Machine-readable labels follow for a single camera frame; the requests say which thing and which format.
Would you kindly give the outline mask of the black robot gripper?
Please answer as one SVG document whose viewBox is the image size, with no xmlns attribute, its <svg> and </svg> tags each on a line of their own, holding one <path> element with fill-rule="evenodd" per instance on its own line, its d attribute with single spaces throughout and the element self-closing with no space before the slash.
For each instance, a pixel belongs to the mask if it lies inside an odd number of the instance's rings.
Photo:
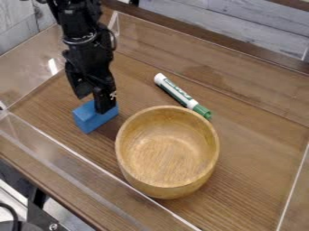
<svg viewBox="0 0 309 231">
<path fill-rule="evenodd" d="M 117 85 L 110 70 L 118 47 L 115 34 L 101 26 L 94 34 L 64 42 L 66 73 L 75 96 L 83 99 L 92 93 L 95 111 L 105 114 L 117 106 Z"/>
</svg>

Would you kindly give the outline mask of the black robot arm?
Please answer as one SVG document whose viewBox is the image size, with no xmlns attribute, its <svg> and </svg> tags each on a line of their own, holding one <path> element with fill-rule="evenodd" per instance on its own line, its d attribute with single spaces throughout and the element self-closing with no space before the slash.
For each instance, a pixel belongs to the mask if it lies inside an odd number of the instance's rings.
<svg viewBox="0 0 309 231">
<path fill-rule="evenodd" d="M 68 83 L 78 99 L 92 94 L 94 110 L 105 114 L 117 106 L 117 83 L 110 64 L 118 47 L 117 36 L 101 22 L 101 0 L 36 0 L 47 4 L 68 46 L 66 59 Z"/>
</svg>

